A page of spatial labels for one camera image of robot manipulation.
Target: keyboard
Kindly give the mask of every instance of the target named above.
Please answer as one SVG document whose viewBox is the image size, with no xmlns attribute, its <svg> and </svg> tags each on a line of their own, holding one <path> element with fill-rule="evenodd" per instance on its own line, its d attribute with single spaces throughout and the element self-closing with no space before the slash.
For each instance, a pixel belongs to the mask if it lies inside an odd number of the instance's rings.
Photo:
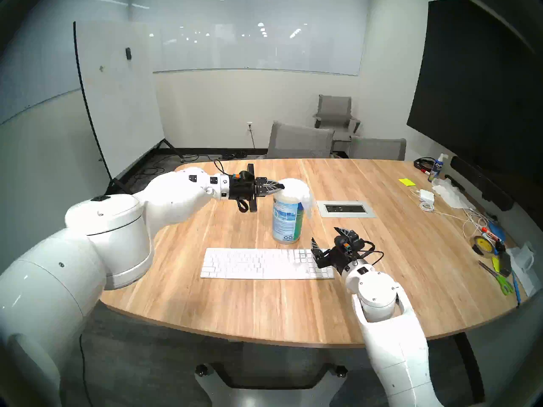
<svg viewBox="0 0 543 407">
<path fill-rule="evenodd" d="M 309 249 L 207 248 L 201 278 L 293 280 L 334 278 L 317 268 Z"/>
</svg>

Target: black monitor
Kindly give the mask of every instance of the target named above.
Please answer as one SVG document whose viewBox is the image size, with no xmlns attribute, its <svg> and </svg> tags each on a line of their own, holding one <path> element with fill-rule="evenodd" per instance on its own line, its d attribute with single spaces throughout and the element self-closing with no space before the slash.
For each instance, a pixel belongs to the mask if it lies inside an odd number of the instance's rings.
<svg viewBox="0 0 543 407">
<path fill-rule="evenodd" d="M 543 228 L 543 64 L 505 24 L 469 0 L 429 2 L 407 125 L 456 153 L 483 197 L 518 202 Z"/>
</svg>

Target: yellow sticky note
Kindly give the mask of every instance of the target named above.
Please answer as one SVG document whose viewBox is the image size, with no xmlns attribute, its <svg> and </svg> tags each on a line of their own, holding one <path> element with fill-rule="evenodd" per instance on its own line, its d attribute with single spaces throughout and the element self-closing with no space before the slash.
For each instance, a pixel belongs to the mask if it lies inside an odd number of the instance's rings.
<svg viewBox="0 0 543 407">
<path fill-rule="evenodd" d="M 403 178 L 403 179 L 398 179 L 401 183 L 403 183 L 406 187 L 415 187 L 417 186 L 417 184 L 415 184 L 415 182 L 413 182 L 411 179 L 408 179 L 408 178 Z"/>
</svg>

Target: disinfecting wipes container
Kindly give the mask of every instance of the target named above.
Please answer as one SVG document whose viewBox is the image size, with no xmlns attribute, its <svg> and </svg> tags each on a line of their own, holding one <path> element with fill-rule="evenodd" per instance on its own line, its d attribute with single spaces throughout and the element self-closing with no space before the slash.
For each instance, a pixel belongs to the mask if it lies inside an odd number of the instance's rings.
<svg viewBox="0 0 543 407">
<path fill-rule="evenodd" d="M 286 178 L 279 183 L 284 189 L 273 194 L 273 237 L 281 243 L 291 244 L 300 238 L 304 212 L 311 216 L 313 196 L 299 179 Z"/>
</svg>

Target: scissors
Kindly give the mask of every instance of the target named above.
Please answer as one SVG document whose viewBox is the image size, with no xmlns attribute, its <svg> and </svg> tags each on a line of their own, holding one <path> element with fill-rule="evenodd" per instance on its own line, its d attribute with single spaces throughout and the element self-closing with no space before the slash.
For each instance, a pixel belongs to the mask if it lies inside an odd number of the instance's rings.
<svg viewBox="0 0 543 407">
<path fill-rule="evenodd" d="M 500 276 L 497 272 L 494 270 L 488 268 L 485 263 L 479 261 L 479 265 L 483 267 L 485 270 L 487 270 L 490 274 L 492 274 L 496 280 L 498 280 L 498 283 L 500 284 L 500 287 L 502 289 L 502 293 L 507 296 L 514 292 L 513 286 L 511 286 L 511 283 L 505 279 L 505 277 Z"/>
</svg>

